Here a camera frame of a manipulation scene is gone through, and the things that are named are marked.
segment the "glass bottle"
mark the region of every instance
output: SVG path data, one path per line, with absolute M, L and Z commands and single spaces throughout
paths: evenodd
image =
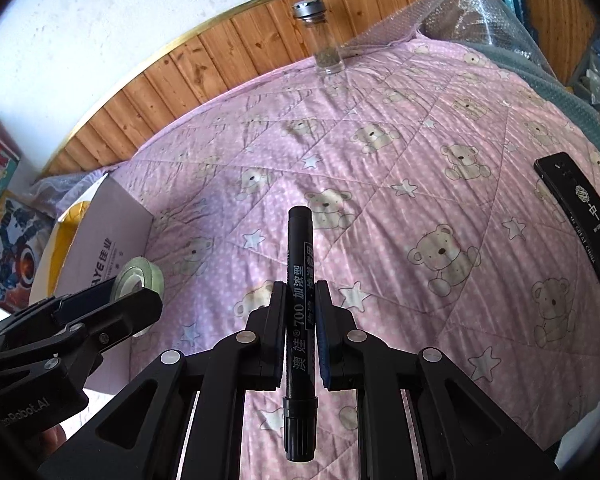
M 326 7 L 322 0 L 302 0 L 293 4 L 294 17 L 304 22 L 305 39 L 314 55 L 319 73 L 335 74 L 344 69 L 338 44 L 327 22 Z

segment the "white wall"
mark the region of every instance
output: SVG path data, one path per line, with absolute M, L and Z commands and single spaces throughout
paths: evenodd
M 29 160 L 27 176 L 140 62 L 246 1 L 13 0 L 0 19 L 0 126 Z

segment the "wood paneling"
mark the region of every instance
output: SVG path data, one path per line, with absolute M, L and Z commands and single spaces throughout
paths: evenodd
M 165 53 L 117 92 L 49 165 L 47 173 L 91 170 L 128 159 L 175 118 L 258 74 L 309 55 L 298 0 L 261 0 Z M 323 0 L 334 36 L 346 43 L 415 0 Z M 581 0 L 527 0 L 539 44 L 567 81 L 594 26 Z

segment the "pink bedsheet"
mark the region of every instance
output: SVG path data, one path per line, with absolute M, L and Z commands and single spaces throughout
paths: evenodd
M 114 174 L 155 215 L 146 256 L 166 280 L 132 375 L 241 330 L 285 279 L 287 211 L 305 204 L 335 304 L 390 346 L 437 346 L 549 446 L 600 398 L 600 286 L 532 168 L 559 151 L 600 193 L 600 154 L 553 104 L 424 39 L 203 105 Z M 293 464 L 282 393 L 248 394 L 244 478 L 357 477 L 354 394 L 318 396 L 315 459 Z

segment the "green tape roll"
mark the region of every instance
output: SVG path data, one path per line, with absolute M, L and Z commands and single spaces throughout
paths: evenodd
M 120 270 L 116 281 L 111 289 L 111 301 L 117 301 L 122 296 L 126 296 L 132 292 L 136 292 L 141 288 L 150 288 L 157 292 L 160 298 L 164 295 L 164 277 L 160 268 L 152 264 L 142 256 L 136 256 L 129 260 Z M 153 325 L 141 330 L 134 337 L 140 337 L 147 332 Z

